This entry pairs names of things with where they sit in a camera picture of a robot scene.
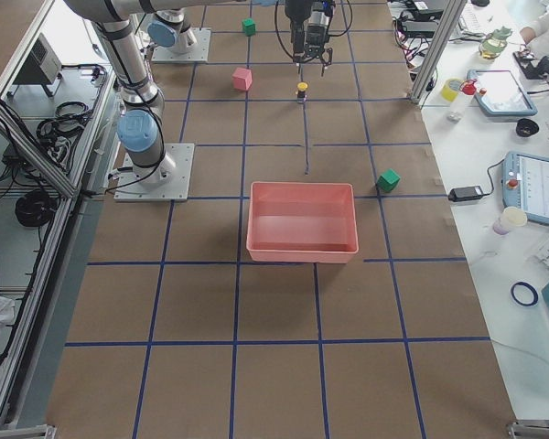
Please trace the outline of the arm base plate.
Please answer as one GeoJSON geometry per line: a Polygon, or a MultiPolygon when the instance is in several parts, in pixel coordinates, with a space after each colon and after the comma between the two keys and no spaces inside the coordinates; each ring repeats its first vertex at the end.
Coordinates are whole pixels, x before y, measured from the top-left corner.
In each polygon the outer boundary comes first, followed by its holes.
{"type": "Polygon", "coordinates": [[[163,37],[152,38],[154,63],[205,63],[210,52],[211,29],[191,27],[177,35],[168,32],[163,37]]]}
{"type": "Polygon", "coordinates": [[[125,154],[123,166],[130,170],[119,175],[119,189],[113,198],[118,202],[153,202],[188,199],[189,183],[195,145],[192,143],[165,144],[166,155],[158,168],[133,166],[125,154]]]}

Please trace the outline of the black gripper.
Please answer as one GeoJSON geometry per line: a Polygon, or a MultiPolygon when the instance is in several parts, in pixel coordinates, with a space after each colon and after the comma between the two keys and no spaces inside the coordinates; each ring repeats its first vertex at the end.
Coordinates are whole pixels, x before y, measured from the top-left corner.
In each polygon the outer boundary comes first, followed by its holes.
{"type": "Polygon", "coordinates": [[[324,11],[313,11],[307,21],[305,32],[304,51],[293,53],[293,62],[297,72],[301,73],[303,66],[308,62],[318,59],[321,64],[320,76],[323,77],[326,70],[333,63],[333,48],[327,47],[329,42],[330,17],[324,11]]]}

